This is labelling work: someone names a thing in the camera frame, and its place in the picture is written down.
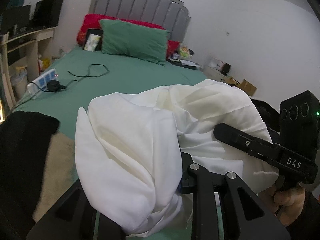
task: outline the white wall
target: white wall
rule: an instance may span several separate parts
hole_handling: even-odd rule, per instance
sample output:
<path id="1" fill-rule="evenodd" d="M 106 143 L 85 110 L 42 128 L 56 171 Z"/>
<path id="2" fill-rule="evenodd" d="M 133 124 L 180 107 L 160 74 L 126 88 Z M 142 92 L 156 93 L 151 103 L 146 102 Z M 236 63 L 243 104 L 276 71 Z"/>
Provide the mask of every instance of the white wall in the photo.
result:
<path id="1" fill-rule="evenodd" d="M 34 4 L 38 0 L 25 0 Z M 71 49 L 91 0 L 64 0 L 54 50 Z M 320 23 L 302 0 L 182 0 L 192 17 L 185 43 L 203 64 L 209 56 L 232 65 L 255 96 L 278 109 L 305 90 L 320 98 Z"/>

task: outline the computer monitor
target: computer monitor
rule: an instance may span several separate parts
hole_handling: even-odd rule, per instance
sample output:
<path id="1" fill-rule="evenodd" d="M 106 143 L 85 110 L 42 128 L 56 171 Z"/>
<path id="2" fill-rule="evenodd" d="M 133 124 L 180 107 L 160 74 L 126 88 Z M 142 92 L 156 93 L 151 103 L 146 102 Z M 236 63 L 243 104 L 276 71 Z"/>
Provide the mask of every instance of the computer monitor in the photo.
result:
<path id="1" fill-rule="evenodd" d="M 0 34 L 9 32 L 9 36 L 19 33 L 20 29 L 28 27 L 31 5 L 17 6 L 3 12 Z"/>

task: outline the screw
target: screw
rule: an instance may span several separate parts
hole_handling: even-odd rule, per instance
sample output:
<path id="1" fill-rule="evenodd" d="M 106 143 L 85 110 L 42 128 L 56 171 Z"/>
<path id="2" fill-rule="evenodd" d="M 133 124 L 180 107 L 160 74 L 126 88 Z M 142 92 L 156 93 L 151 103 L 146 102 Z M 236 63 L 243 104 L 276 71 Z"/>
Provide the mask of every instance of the screw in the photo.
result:
<path id="1" fill-rule="evenodd" d="M 192 164 L 190 164 L 190 168 L 191 168 L 192 170 L 198 170 L 198 169 L 200 168 L 200 166 L 199 166 L 199 164 L 192 163 Z"/>
<path id="2" fill-rule="evenodd" d="M 235 179 L 237 177 L 237 174 L 235 174 L 234 172 L 230 171 L 227 173 L 227 176 L 229 179 Z"/>

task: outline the red pillow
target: red pillow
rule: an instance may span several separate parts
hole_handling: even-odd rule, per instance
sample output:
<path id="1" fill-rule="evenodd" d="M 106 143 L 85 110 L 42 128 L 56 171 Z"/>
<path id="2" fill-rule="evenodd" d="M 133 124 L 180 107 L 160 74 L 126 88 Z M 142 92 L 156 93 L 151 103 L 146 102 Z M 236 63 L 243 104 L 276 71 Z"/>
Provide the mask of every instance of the red pillow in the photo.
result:
<path id="1" fill-rule="evenodd" d="M 179 41 L 168 41 L 167 58 L 178 49 L 179 45 Z"/>
<path id="2" fill-rule="evenodd" d="M 102 14 L 87 14 L 84 16 L 84 20 L 82 23 L 82 26 L 80 27 L 80 30 L 77 35 L 77 43 L 82 46 L 85 40 L 85 35 L 87 33 L 88 29 L 101 29 L 99 20 L 117 20 L 116 17 L 106 16 Z M 142 25 L 149 28 L 154 29 L 161 29 L 164 30 L 164 28 L 158 24 L 154 23 L 148 23 L 148 22 L 142 22 L 142 21 L 136 21 L 136 20 L 127 20 L 127 19 L 119 19 L 124 22 L 129 22 L 132 24 Z M 178 49 L 180 42 L 178 41 L 168 41 L 168 49 L 167 49 L 167 58 Z"/>
<path id="3" fill-rule="evenodd" d="M 77 43 L 82 46 L 85 40 L 85 35 L 87 33 L 88 29 L 101 29 L 99 20 L 107 19 L 107 20 L 116 20 L 117 18 L 101 15 L 101 14 L 87 14 L 84 17 L 82 26 L 80 27 L 80 30 L 77 35 Z"/>

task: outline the bedside table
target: bedside table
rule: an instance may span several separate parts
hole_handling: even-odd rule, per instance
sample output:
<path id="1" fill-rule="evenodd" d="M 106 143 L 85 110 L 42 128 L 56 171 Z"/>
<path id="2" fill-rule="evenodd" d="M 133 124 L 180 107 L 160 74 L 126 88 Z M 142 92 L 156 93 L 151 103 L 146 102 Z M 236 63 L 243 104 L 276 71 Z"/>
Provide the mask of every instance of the bedside table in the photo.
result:
<path id="1" fill-rule="evenodd" d="M 222 75 L 219 70 L 211 68 L 209 66 L 204 67 L 203 73 L 208 79 L 212 79 L 220 82 L 225 82 L 227 80 L 227 76 Z"/>

